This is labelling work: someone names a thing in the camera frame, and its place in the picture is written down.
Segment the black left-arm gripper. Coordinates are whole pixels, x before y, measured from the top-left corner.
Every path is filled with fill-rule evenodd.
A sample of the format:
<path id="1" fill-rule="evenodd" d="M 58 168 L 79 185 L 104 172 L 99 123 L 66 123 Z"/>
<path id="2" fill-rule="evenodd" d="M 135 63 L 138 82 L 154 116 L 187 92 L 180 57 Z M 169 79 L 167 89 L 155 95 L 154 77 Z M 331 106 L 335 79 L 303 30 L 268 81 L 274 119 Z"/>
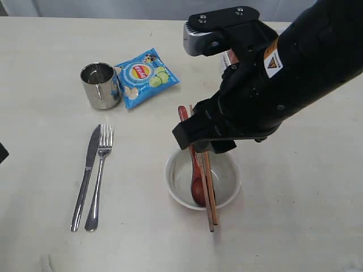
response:
<path id="1" fill-rule="evenodd" d="M 9 156 L 9 152 L 4 145 L 0 143 L 0 163 L 2 163 Z"/>

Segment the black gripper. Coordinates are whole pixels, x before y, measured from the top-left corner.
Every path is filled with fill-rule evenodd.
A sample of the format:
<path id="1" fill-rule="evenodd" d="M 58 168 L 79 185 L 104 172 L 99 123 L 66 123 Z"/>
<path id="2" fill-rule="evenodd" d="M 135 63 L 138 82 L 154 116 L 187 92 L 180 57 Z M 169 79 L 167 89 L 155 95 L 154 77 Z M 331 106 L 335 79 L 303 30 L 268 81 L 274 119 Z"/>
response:
<path id="1" fill-rule="evenodd" d="M 265 98 L 267 82 L 262 65 L 229 66 L 219 90 L 199 101 L 193 115 L 173 129 L 179 147 L 221 154 L 234 149 L 236 140 L 264 141 L 283 122 L 275 105 Z"/>

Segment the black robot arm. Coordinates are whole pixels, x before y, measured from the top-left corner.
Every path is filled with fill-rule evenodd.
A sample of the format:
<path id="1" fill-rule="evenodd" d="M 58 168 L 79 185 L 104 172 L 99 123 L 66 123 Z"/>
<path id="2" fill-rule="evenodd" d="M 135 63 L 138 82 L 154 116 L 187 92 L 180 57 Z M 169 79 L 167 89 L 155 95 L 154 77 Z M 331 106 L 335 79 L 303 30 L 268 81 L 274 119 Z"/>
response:
<path id="1" fill-rule="evenodd" d="M 191 15 L 190 56 L 232 50 L 238 62 L 173 135 L 181 149 L 224 153 L 239 139 L 265 140 L 283 120 L 362 73 L 362 2 L 317 1 L 278 34 L 251 7 Z"/>

